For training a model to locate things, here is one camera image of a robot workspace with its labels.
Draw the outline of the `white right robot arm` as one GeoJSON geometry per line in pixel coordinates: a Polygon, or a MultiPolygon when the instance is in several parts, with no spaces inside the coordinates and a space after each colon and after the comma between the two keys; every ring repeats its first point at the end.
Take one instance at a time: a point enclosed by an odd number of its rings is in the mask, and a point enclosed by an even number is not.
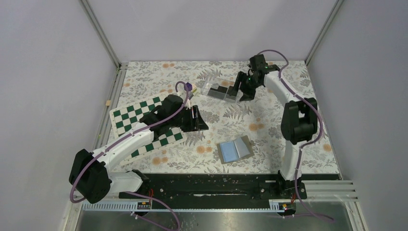
{"type": "Polygon", "coordinates": [[[281,133],[286,140],[283,164],[278,171],[275,191],[278,196],[290,199],[306,199],[306,190],[301,182],[302,149],[312,144],[314,134],[322,133],[322,121],[315,98],[304,98],[295,93],[291,85],[282,78],[283,68],[269,65],[263,52],[249,59],[248,72],[240,71],[226,95],[236,97],[242,92],[242,101],[251,101],[258,87],[271,90],[284,107],[281,133]]]}

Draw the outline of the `grey card holder wallet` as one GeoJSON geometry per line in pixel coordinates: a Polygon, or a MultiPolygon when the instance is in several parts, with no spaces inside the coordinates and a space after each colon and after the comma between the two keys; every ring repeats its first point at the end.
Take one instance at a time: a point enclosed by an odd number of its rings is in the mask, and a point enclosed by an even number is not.
{"type": "Polygon", "coordinates": [[[222,164],[240,161],[255,155],[247,135],[232,141],[218,143],[217,150],[222,164]]]}

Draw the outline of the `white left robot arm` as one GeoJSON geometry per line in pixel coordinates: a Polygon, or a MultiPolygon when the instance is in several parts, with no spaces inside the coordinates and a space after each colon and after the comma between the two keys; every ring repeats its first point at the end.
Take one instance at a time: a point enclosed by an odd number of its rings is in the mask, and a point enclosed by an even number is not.
{"type": "Polygon", "coordinates": [[[188,99],[170,94],[155,106],[122,136],[92,152],[80,150],[69,175],[72,185],[70,200],[78,191],[85,200],[94,204],[106,195],[132,192],[143,198],[149,193],[148,180],[140,171],[113,172],[112,170],[137,149],[157,141],[161,135],[179,128],[183,132],[208,130],[197,105],[187,106],[188,99]]]}

